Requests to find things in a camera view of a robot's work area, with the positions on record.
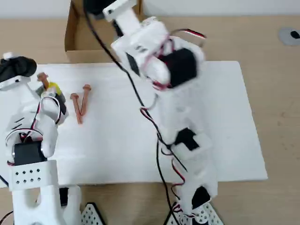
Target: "white wire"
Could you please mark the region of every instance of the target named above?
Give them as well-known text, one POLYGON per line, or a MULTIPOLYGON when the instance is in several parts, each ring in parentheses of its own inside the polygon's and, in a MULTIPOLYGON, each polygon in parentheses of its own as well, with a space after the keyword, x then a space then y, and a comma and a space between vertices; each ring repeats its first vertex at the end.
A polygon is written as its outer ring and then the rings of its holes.
POLYGON ((13 135, 14 133, 20 133, 20 132, 30 132, 30 134, 32 133, 32 132, 35 132, 35 133, 37 133, 37 134, 39 134, 39 135, 41 135, 42 137, 43 137, 43 134, 41 133, 41 132, 39 132, 39 131, 37 131, 37 130, 34 130, 34 129, 29 129, 29 128, 24 128, 24 129, 15 129, 15 130, 13 130, 12 132, 10 132, 7 136, 6 136, 6 138, 5 138, 5 144, 6 144, 6 146, 7 146, 7 144, 8 144, 8 139, 11 137, 11 135, 13 135))
POLYGON ((41 101, 39 102, 40 103, 40 111, 42 110, 42 102, 45 98, 51 98, 53 101, 55 101, 57 103, 57 106, 58 106, 58 111, 57 111, 57 118, 56 118, 56 121, 55 123, 57 123, 60 119, 60 102, 55 98, 55 97, 52 97, 52 96, 45 96, 45 97, 42 97, 41 101))

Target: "round gray object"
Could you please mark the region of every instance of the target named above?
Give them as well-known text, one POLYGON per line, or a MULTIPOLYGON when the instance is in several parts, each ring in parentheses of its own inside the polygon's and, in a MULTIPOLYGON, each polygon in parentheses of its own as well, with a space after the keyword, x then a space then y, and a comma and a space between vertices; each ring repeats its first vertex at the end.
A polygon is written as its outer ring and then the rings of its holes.
POLYGON ((279 39, 285 45, 300 45, 300 38, 295 38, 291 35, 291 33, 295 31, 300 35, 300 30, 295 30, 290 27, 283 27, 279 31, 279 39))

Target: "yellow object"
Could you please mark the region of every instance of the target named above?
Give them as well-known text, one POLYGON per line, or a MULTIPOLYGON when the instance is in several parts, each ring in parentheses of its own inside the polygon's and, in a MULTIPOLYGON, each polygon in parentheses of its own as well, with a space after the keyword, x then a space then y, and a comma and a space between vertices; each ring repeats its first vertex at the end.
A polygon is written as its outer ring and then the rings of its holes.
POLYGON ((57 85, 57 83, 49 82, 49 87, 48 88, 55 88, 56 93, 58 95, 61 95, 61 90, 60 90, 59 86, 57 85))

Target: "white wall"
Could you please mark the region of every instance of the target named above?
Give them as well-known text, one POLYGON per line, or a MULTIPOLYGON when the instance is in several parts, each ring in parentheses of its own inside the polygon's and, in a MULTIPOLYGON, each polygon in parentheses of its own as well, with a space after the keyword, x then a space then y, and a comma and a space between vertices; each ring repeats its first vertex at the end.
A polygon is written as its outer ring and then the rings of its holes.
POLYGON ((67 17, 71 0, 0 0, 0 18, 67 17))
POLYGON ((144 0, 148 15, 300 14, 300 0, 144 0))
MULTIPOLYGON (((144 0, 147 15, 300 14, 300 0, 144 0)), ((0 18, 66 17, 70 0, 0 0, 0 18)))

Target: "cardboard box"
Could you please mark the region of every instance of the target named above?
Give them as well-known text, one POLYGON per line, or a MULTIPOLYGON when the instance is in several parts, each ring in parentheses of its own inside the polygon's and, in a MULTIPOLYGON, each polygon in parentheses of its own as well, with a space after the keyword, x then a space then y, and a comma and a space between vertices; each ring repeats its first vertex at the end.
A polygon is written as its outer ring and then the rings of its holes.
MULTIPOLYGON (((138 18, 143 20, 142 0, 138 0, 134 11, 138 18)), ((99 37, 116 57, 110 47, 117 37, 113 26, 105 19, 95 20, 93 16, 90 16, 90 18, 99 37)), ((86 23, 83 13, 83 0, 71 1, 65 34, 65 51, 71 63, 111 62, 111 59, 101 48, 86 23)))

